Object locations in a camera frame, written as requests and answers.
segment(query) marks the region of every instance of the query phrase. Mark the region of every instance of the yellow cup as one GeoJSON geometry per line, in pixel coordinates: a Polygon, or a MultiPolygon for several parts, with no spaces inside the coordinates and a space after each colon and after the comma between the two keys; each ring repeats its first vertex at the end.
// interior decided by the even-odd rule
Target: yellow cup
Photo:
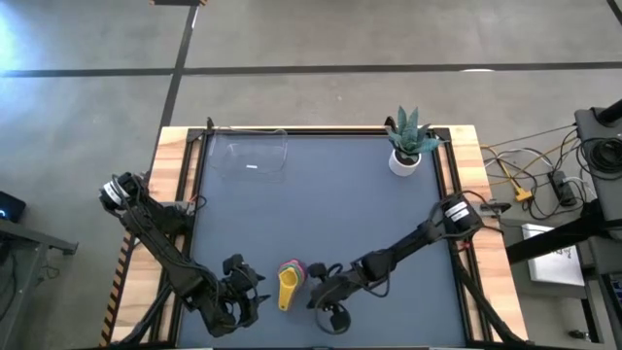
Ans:
{"type": "Polygon", "coordinates": [[[288,267],[279,272],[279,308],[287,311],[294,299],[295,290],[298,288],[298,274],[293,267],[288,267]]]}

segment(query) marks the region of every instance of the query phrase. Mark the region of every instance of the succulent plant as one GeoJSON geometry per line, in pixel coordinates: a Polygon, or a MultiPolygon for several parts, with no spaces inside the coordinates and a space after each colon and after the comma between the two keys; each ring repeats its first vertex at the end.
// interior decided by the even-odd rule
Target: succulent plant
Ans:
{"type": "Polygon", "coordinates": [[[443,141],[435,138],[426,137],[429,124],[421,127],[417,126],[419,120],[419,108],[406,118],[406,111],[401,106],[397,111],[397,129],[387,127],[387,133],[391,138],[391,143],[402,158],[416,160],[419,154],[434,151],[443,141]]]}

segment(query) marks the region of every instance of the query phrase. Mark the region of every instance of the white paper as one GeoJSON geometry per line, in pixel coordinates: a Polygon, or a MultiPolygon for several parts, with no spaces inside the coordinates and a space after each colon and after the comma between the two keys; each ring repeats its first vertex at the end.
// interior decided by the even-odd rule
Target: white paper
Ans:
{"type": "MultiPolygon", "coordinates": [[[[552,229],[552,227],[532,224],[524,224],[522,228],[524,239],[552,229]]],[[[557,252],[531,259],[528,261],[528,265],[532,281],[585,286],[576,246],[563,248],[557,252]]]]}

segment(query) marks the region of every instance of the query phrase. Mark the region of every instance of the potted plant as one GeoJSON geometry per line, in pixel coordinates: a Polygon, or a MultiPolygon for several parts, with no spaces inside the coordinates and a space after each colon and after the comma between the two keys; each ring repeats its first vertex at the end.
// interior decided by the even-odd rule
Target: potted plant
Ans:
{"type": "Polygon", "coordinates": [[[435,150],[442,141],[426,136],[429,124],[417,126],[419,108],[406,117],[401,106],[397,111],[397,127],[393,118],[388,117],[385,122],[389,140],[393,151],[389,157],[389,168],[398,176],[412,174],[421,162],[421,154],[435,150]]]}

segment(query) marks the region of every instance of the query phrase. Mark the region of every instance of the yellow object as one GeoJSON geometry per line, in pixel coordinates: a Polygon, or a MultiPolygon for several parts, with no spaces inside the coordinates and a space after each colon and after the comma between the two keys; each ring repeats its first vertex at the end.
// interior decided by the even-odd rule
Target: yellow object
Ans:
{"type": "Polygon", "coordinates": [[[290,308],[298,282],[298,275],[293,267],[279,272],[279,308],[281,310],[287,311],[290,308]]]}
{"type": "MultiPolygon", "coordinates": [[[[484,150],[488,150],[490,151],[493,155],[495,155],[496,159],[499,159],[499,155],[497,154],[497,152],[495,152],[495,150],[493,150],[492,148],[482,145],[481,146],[482,149],[484,150]]],[[[516,201],[518,202],[522,202],[523,200],[527,200],[533,197],[532,192],[531,191],[526,191],[525,189],[523,189],[520,184],[516,181],[516,179],[514,179],[512,177],[512,175],[510,175],[509,171],[507,171],[507,168],[505,167],[505,164],[503,164],[501,161],[497,160],[497,163],[499,164],[499,166],[501,167],[501,170],[503,170],[503,172],[505,173],[505,176],[507,177],[507,180],[509,181],[509,183],[512,185],[512,187],[514,188],[514,191],[516,192],[516,201]]]]}
{"type": "Polygon", "coordinates": [[[516,196],[515,196],[515,198],[516,198],[516,201],[517,201],[517,202],[522,202],[523,200],[530,199],[530,198],[532,198],[533,196],[534,196],[534,195],[532,194],[532,192],[531,192],[531,191],[525,191],[525,190],[523,190],[523,188],[518,188],[518,189],[516,190],[516,196]]]}

